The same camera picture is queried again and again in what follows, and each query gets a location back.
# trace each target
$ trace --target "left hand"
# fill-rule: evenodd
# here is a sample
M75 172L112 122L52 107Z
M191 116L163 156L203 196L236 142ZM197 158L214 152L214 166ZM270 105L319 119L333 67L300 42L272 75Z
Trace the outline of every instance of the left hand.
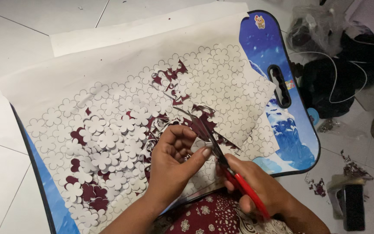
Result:
M164 210L186 187L188 180L211 155L211 148L202 147L194 154L190 148L197 135L187 126L167 127L151 155L150 182L144 197ZM184 157L191 157L184 162Z

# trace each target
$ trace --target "forearm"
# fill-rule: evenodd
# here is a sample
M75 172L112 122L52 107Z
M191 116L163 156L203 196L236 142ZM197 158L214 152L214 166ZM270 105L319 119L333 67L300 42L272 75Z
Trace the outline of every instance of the forearm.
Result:
M101 234L146 233L164 209L153 199L143 196L122 212Z
M281 212L285 223L294 233L330 234L330 230L310 209L290 195Z

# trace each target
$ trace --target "right hand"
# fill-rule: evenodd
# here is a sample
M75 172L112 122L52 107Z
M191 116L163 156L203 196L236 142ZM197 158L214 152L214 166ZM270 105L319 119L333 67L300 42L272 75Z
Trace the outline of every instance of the right hand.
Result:
M246 182L253 188L259 198L266 206L269 215L285 212L292 195L288 193L278 181L268 175L256 163L252 161L241 161L231 154L224 155L234 173L239 173ZM224 176L220 168L218 174ZM224 185L229 191L235 187L227 179ZM239 201L240 208L247 214L259 214L255 204L248 195L243 195Z

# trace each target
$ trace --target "maroon patterned clothing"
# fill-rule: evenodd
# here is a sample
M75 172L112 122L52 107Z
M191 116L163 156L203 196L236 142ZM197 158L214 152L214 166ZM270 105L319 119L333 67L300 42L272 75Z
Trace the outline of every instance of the maroon patterned clothing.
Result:
M160 217L151 233L162 234L292 234L282 221L257 222L239 208L238 198L215 192Z

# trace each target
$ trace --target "fingernail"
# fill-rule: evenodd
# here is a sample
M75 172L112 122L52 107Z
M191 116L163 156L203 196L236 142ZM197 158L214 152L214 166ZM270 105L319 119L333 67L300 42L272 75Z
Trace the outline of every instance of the fingernail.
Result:
M203 151L203 156L208 159L211 155L211 148L207 147L204 151Z

